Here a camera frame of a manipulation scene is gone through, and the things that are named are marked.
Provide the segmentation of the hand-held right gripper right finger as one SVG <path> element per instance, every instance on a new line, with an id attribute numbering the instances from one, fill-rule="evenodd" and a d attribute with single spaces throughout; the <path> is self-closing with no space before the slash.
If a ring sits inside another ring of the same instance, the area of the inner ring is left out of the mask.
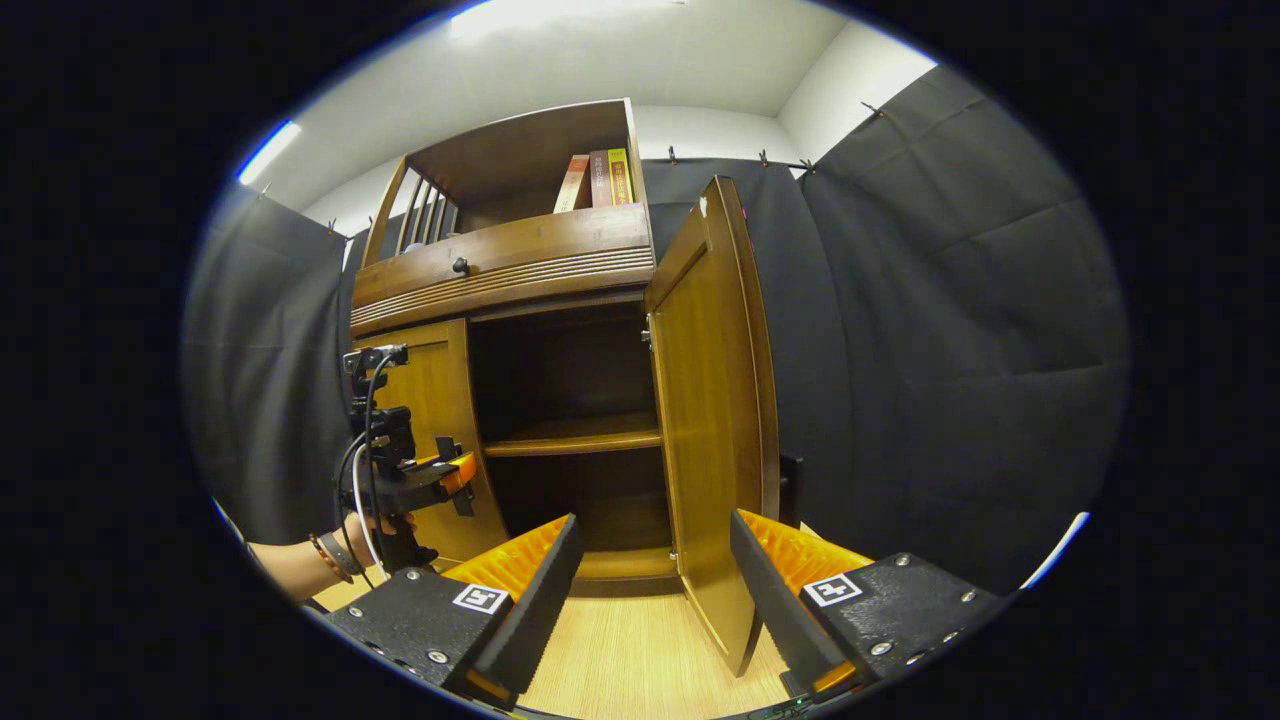
<path id="1" fill-rule="evenodd" d="M 792 684 L 815 701 L 922 670 L 1010 602 L 918 555 L 870 560 L 741 509 L 730 548 Z"/>

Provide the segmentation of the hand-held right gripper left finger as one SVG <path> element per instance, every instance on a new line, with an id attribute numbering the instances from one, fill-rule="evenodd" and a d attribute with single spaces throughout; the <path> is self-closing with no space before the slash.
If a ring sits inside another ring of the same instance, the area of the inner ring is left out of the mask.
<path id="1" fill-rule="evenodd" d="M 511 711 L 536 675 L 584 555 L 570 512 L 444 573 L 396 571 L 323 619 L 416 682 Z"/>

